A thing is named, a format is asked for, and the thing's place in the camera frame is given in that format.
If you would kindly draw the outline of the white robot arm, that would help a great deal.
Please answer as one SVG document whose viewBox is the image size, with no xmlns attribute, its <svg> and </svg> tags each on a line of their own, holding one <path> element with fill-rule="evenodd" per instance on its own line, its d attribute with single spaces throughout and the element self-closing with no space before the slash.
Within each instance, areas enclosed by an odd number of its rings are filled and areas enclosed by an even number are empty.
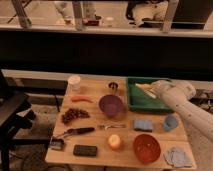
<svg viewBox="0 0 213 171">
<path fill-rule="evenodd" d="M 213 116 L 190 102 L 196 94 L 190 82 L 158 80 L 151 86 L 160 100 L 213 142 Z"/>
</svg>

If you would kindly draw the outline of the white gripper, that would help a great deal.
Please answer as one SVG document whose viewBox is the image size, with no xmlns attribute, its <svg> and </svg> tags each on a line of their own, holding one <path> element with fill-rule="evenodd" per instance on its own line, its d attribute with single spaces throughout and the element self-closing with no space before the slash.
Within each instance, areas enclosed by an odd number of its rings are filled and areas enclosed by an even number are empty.
<svg viewBox="0 0 213 171">
<path fill-rule="evenodd" d="M 167 82 L 165 80 L 158 80 L 151 84 L 152 90 L 157 97 L 161 97 L 163 92 L 166 90 Z"/>
</svg>

